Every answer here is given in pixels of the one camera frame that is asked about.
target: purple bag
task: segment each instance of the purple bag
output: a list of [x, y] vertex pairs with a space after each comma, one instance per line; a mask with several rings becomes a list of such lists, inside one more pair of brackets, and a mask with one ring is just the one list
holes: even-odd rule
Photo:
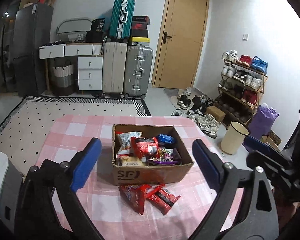
[[[279, 114], [277, 114], [273, 108], [269, 108], [267, 104], [263, 103], [262, 105], [260, 105], [248, 126], [251, 132], [251, 136], [260, 140], [262, 136], [268, 135], [275, 119], [278, 116]], [[243, 146], [248, 151], [251, 150], [244, 144]]]

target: refrigerator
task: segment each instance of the refrigerator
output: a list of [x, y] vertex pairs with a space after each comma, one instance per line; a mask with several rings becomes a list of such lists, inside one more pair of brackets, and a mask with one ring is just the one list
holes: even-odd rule
[[49, 43], [53, 7], [36, 3], [17, 12], [12, 53], [18, 95], [37, 96], [46, 90], [45, 64], [39, 47]]

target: blue sneaker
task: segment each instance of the blue sneaker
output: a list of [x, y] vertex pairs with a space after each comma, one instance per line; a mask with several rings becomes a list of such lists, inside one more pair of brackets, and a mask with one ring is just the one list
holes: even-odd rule
[[268, 63], [263, 61], [261, 58], [255, 56], [252, 59], [252, 64], [250, 64], [250, 67], [253, 69], [256, 69], [266, 75], [267, 69], [268, 69]]

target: wooden door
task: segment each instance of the wooden door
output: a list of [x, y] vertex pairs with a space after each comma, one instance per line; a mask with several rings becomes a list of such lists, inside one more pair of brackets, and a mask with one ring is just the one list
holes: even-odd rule
[[192, 86], [202, 51], [208, 0], [169, 0], [154, 86]]

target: metal bolt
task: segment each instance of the metal bolt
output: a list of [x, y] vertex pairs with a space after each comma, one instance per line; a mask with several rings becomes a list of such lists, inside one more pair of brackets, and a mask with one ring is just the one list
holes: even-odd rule
[[62, 163], [60, 163], [60, 167], [63, 168], [63, 169], [69, 167], [69, 165], [70, 165], [69, 162], [62, 162]]
[[34, 165], [34, 166], [31, 166], [31, 167], [30, 167], [29, 171], [34, 172], [34, 171], [36, 171], [37, 169], [39, 169], [39, 167]]
[[224, 163], [224, 166], [227, 168], [227, 169], [232, 169], [233, 168], [233, 164], [232, 163]]
[[258, 166], [258, 167], [256, 167], [256, 171], [259, 173], [263, 173], [264, 170], [262, 167]]

